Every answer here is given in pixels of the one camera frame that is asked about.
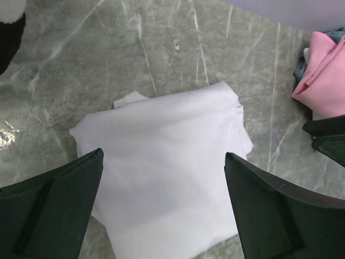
gray wall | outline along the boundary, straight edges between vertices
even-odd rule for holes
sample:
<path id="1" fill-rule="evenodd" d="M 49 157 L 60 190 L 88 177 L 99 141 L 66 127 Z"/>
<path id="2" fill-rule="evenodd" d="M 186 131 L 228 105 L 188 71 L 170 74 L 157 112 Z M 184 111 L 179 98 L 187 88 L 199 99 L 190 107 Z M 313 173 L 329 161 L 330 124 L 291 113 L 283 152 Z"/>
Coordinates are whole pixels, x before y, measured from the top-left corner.
<path id="1" fill-rule="evenodd" d="M 221 0 L 304 31 L 345 26 L 345 0 Z"/>

white fabric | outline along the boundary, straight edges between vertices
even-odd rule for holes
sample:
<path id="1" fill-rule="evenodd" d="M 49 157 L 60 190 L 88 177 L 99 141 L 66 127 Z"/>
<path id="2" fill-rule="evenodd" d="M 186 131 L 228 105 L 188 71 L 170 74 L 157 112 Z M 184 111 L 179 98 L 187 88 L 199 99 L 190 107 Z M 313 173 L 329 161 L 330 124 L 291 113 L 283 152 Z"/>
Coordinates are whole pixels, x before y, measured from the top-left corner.
<path id="1" fill-rule="evenodd" d="M 25 10 L 26 0 L 0 0 L 0 22 L 13 23 Z"/>
<path id="2" fill-rule="evenodd" d="M 224 158 L 252 149 L 243 107 L 225 82 L 143 99 L 131 93 L 70 130 L 79 156 L 105 154 L 92 215 L 117 259 L 192 258 L 237 233 Z"/>
<path id="3" fill-rule="evenodd" d="M 311 58 L 310 56 L 310 53 L 309 53 L 309 48 L 306 47 L 304 50 L 303 50 L 303 56 L 304 56 L 304 60 L 306 61 L 306 64 L 308 65 L 309 64 L 309 60 Z"/>

small white debris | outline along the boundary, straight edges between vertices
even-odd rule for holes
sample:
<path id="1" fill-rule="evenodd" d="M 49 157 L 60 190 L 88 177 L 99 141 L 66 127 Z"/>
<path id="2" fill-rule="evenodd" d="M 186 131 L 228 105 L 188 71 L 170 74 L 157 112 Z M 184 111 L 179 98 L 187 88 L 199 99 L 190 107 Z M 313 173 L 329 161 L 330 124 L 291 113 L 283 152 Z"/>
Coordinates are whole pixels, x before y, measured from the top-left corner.
<path id="1" fill-rule="evenodd" d="M 11 132 L 19 132 L 19 130 L 15 129 L 8 121 L 5 121 L 5 125 L 11 130 Z"/>
<path id="2" fill-rule="evenodd" d="M 174 39 L 172 41 L 172 43 L 174 45 L 175 50 L 180 51 L 180 44 L 181 44 L 180 40 L 179 39 Z"/>

cloth fold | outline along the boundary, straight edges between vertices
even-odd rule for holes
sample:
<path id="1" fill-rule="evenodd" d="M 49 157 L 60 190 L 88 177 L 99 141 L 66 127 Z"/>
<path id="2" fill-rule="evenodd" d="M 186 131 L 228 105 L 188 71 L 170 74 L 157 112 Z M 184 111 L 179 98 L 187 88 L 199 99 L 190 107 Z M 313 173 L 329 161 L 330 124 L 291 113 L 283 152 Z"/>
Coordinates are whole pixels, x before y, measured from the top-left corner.
<path id="1" fill-rule="evenodd" d="M 252 143 L 231 88 L 220 82 L 153 99 L 134 92 L 114 107 L 70 133 L 79 156 L 104 151 L 92 215 L 116 258 L 189 259 L 237 234 L 224 156 L 246 159 Z"/>
<path id="2" fill-rule="evenodd" d="M 325 34 L 331 38 L 336 44 L 339 43 L 341 37 L 345 36 L 345 27 L 337 30 L 337 31 L 328 31 L 325 32 Z M 302 79 L 304 72 L 306 71 L 307 68 L 307 64 L 309 61 L 309 56 L 306 57 L 306 55 L 303 52 L 303 55 L 300 58 L 300 61 L 293 73 L 293 75 L 295 76 L 296 79 L 296 83 L 298 84 L 300 82 L 300 80 Z"/>
<path id="3" fill-rule="evenodd" d="M 330 37 L 313 32 L 305 74 L 292 98 L 321 118 L 345 114 L 345 37 L 336 44 Z"/>

stack of clothes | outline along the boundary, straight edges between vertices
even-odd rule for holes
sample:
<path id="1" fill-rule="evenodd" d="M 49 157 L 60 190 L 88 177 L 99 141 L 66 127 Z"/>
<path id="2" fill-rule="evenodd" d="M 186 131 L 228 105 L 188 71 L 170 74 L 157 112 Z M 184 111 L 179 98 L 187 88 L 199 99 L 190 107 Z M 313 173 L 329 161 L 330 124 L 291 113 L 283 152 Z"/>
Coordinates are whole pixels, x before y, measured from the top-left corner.
<path id="1" fill-rule="evenodd" d="M 294 75 L 292 98 L 313 111 L 313 119 L 345 114 L 345 28 L 313 32 Z"/>

